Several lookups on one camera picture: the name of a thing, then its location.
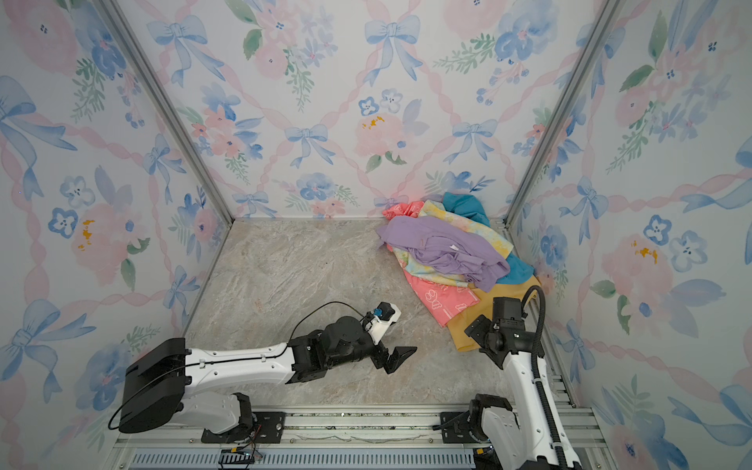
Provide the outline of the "mustard yellow cloth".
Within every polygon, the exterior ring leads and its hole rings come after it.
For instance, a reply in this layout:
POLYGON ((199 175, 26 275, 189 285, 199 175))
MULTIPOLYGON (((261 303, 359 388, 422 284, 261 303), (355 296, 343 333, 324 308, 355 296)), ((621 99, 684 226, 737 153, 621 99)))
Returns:
POLYGON ((473 289, 472 292, 479 299, 479 302, 472 307, 464 309, 462 313, 456 315, 448 322, 448 331, 454 341, 456 350, 460 353, 471 352, 479 349, 478 344, 469 338, 464 330, 479 316, 484 315, 488 319, 493 318, 493 300, 495 298, 507 297, 522 300, 527 291, 533 286, 540 286, 540 281, 532 276, 522 284, 509 285, 497 284, 489 293, 480 289, 473 289))

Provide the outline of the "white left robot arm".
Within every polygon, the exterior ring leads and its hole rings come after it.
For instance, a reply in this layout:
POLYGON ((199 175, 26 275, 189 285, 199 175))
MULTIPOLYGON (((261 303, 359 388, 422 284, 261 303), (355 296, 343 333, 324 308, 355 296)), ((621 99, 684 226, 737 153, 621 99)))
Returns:
POLYGON ((371 360, 375 368, 391 374, 403 349, 389 350, 383 344, 388 328, 378 316, 345 316, 323 329, 256 350, 207 351, 187 348, 182 338, 167 340, 129 366, 123 403, 108 426, 138 434, 174 423, 202 428, 205 444, 250 441, 260 428, 250 397, 223 395, 222 388, 307 383, 361 360, 371 360))

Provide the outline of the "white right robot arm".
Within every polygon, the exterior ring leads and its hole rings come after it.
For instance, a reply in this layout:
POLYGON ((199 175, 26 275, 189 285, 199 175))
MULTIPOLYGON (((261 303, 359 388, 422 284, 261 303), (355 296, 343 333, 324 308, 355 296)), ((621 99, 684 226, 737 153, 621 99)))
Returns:
POLYGON ((431 429, 490 444, 501 469, 581 469, 546 376, 544 291, 533 286, 521 299, 495 297, 492 308, 464 333, 504 373, 512 398, 478 394, 467 411, 431 429))

